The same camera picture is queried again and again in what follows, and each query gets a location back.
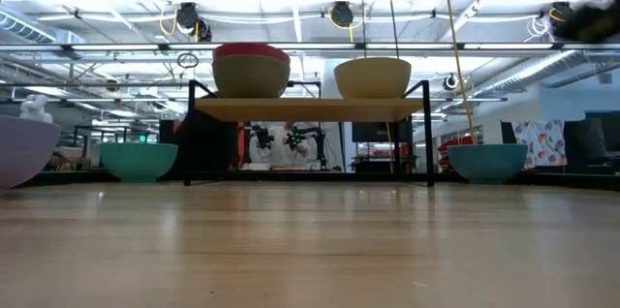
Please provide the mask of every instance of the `wooden table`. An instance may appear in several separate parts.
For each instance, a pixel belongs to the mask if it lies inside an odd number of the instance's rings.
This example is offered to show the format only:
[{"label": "wooden table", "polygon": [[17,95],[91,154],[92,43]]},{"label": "wooden table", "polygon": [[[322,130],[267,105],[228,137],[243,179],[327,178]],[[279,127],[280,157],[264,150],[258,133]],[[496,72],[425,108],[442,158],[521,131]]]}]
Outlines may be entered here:
[{"label": "wooden table", "polygon": [[422,109],[422,99],[196,99],[196,109],[225,122],[396,122]]}]

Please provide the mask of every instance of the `yellow cable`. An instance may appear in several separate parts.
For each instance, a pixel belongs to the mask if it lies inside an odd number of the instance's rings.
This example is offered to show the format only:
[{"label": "yellow cable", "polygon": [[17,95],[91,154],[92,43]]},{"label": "yellow cable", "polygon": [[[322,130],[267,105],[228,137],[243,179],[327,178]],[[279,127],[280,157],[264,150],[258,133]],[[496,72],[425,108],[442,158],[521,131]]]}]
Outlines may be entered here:
[{"label": "yellow cable", "polygon": [[176,32],[176,15],[177,14],[178,14],[178,9],[174,11],[174,22],[172,25],[172,31],[169,32],[166,30],[166,28],[164,28],[164,9],[162,9],[162,13],[159,15],[159,28],[162,29],[162,32],[164,32],[165,35],[171,36],[174,34],[174,32]]},{"label": "yellow cable", "polygon": [[327,11],[327,16],[329,16],[329,21],[331,21],[331,24],[336,26],[337,28],[340,29],[348,29],[349,30],[349,36],[351,37],[351,43],[353,42],[353,30],[355,30],[356,28],[358,28],[359,26],[361,26],[362,23],[364,23],[364,21],[362,20],[360,23],[358,23],[355,26],[349,26],[349,27],[342,27],[342,26],[338,26],[338,24],[336,22],[333,21],[333,18],[331,18],[331,11],[333,10],[333,8],[329,8],[329,10]]},{"label": "yellow cable", "polygon": [[454,17],[452,15],[452,3],[448,0],[448,12],[449,12],[449,28],[452,31],[452,45],[454,46],[454,58],[456,59],[456,70],[458,71],[458,82],[461,88],[461,95],[463,95],[463,106],[467,111],[467,123],[469,124],[469,131],[472,133],[472,140],[476,144],[476,136],[474,135],[474,122],[472,121],[472,112],[469,110],[469,101],[467,101],[467,92],[465,91],[465,82],[463,81],[463,73],[461,71],[461,61],[458,57],[458,45],[456,44],[456,29],[454,28]]},{"label": "yellow cable", "polygon": [[553,12],[556,12],[556,11],[557,9],[555,8],[551,9],[551,11],[549,11],[549,17],[553,18],[554,20],[560,21],[560,22],[566,22],[564,19],[553,14]]},{"label": "yellow cable", "polygon": [[394,174],[394,165],[392,163],[393,158],[391,156],[391,134],[389,133],[389,123],[386,123],[386,128],[387,128],[387,140],[389,141],[389,172]]}]

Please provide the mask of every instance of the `white figurine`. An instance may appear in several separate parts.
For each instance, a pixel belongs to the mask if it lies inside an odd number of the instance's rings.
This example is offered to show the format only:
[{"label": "white figurine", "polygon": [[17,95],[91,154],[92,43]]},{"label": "white figurine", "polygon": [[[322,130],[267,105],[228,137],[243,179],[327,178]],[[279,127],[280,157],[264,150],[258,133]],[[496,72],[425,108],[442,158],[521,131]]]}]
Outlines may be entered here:
[{"label": "white figurine", "polygon": [[45,95],[28,95],[26,101],[20,106],[20,118],[37,120],[46,123],[52,123],[51,114],[46,113],[45,106],[47,104],[47,96]]}]

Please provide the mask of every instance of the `lavender bowl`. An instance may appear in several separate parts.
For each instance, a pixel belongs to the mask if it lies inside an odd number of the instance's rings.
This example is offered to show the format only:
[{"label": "lavender bowl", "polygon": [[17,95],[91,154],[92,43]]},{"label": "lavender bowl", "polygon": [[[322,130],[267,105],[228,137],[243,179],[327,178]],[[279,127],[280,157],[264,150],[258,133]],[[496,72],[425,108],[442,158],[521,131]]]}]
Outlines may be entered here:
[{"label": "lavender bowl", "polygon": [[0,191],[24,183],[47,164],[62,128],[0,115]]}]

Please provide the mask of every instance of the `yellow pole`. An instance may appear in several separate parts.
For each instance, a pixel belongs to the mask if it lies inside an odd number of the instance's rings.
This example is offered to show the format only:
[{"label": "yellow pole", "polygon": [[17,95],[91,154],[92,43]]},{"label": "yellow pole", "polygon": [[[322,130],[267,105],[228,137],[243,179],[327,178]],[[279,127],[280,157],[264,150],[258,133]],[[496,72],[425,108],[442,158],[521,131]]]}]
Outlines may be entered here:
[{"label": "yellow pole", "polygon": [[476,144],[476,133],[474,132],[474,122],[472,121],[472,113],[469,110],[469,101],[467,101],[467,91],[465,89],[465,82],[463,81],[463,74],[461,72],[461,61],[458,57],[458,46],[456,45],[456,30],[454,29],[454,17],[452,16],[452,3],[448,0],[448,12],[449,12],[449,28],[452,30],[452,44],[454,46],[454,57],[456,58],[456,71],[458,71],[458,83],[461,88],[461,95],[463,95],[463,106],[467,112],[467,123],[469,124],[469,131],[472,135],[472,140]]}]

